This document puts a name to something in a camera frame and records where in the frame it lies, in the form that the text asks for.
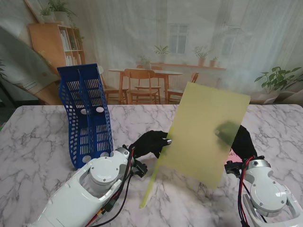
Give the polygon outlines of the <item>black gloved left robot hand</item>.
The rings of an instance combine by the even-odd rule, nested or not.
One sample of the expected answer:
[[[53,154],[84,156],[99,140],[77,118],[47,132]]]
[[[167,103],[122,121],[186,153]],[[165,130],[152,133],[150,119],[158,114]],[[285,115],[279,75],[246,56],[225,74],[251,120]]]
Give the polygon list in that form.
[[[128,148],[133,154],[133,158],[139,158],[149,153],[153,153],[156,158],[160,157],[163,147],[170,145],[172,140],[167,139],[167,132],[148,131],[144,133]]]

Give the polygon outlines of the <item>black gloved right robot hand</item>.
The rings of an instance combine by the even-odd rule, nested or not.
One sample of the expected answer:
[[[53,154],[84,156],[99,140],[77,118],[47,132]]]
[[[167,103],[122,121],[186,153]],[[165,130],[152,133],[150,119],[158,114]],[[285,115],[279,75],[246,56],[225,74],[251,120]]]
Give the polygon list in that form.
[[[214,134],[230,146],[242,161],[246,161],[250,157],[257,157],[250,133],[241,124],[226,121],[214,130]]]

